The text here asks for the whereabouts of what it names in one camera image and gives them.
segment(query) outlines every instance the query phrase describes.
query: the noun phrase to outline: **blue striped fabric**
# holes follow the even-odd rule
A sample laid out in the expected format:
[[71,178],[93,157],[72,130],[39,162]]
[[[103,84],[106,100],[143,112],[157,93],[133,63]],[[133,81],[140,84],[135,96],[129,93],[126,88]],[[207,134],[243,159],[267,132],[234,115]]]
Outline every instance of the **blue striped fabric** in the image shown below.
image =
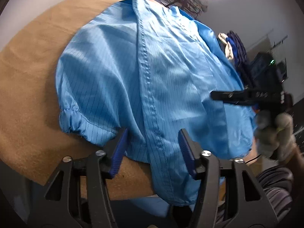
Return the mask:
[[125,126],[126,155],[151,165],[154,190],[168,203],[195,203],[177,134],[186,128],[220,158],[248,153],[253,112],[212,101],[212,90],[241,90],[213,31],[177,7],[124,0],[72,38],[56,72],[60,127],[103,146]]

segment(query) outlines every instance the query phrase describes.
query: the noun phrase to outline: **gloved hand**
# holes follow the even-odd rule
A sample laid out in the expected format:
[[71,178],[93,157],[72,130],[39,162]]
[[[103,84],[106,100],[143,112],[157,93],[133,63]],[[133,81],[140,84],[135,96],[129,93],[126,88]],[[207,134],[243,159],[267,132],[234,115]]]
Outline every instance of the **gloved hand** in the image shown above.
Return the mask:
[[297,146],[293,135],[293,119],[286,113],[275,119],[277,128],[271,127],[269,111],[261,111],[255,117],[257,129],[254,136],[257,141],[257,152],[268,158],[278,149],[278,160],[284,161]]

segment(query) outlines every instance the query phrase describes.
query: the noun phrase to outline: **tan fabric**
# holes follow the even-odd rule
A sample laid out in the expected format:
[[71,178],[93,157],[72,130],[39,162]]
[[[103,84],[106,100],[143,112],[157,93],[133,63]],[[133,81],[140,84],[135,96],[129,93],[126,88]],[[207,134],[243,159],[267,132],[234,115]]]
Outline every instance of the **tan fabric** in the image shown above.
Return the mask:
[[[30,22],[0,53],[0,158],[35,182],[45,184],[64,156],[82,158],[97,149],[61,132],[55,69],[76,31],[117,1],[65,0]],[[111,199],[153,194],[150,166],[128,158],[107,183]]]

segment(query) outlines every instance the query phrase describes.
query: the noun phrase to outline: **screw head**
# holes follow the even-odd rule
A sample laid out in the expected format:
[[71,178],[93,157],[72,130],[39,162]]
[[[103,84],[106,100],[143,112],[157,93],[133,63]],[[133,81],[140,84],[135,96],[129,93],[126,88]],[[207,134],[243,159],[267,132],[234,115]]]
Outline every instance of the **screw head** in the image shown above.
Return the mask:
[[235,158],[234,161],[238,164],[244,163],[244,160],[242,158]]
[[204,151],[202,151],[202,155],[204,157],[210,157],[212,155],[212,153],[210,151],[204,150]]
[[63,162],[67,163],[67,162],[70,162],[72,161],[72,157],[71,156],[65,156],[63,159],[62,159]]
[[96,151],[95,154],[96,154],[96,156],[103,156],[106,154],[106,152],[104,150],[98,150],[98,151]]

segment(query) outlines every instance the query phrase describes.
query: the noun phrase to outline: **black cable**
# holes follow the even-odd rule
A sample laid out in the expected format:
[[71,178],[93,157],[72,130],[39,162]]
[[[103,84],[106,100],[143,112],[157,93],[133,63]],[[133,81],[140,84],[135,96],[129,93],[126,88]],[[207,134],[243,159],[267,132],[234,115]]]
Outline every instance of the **black cable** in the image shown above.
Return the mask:
[[247,164],[247,163],[249,163],[249,162],[251,162],[251,161],[254,161],[254,160],[258,159],[260,156],[261,156],[261,154],[260,154],[260,155],[258,155],[258,156],[256,156],[255,158],[253,158],[253,159],[251,159],[251,160],[248,160],[248,161],[247,161],[247,162],[245,162],[245,163]]

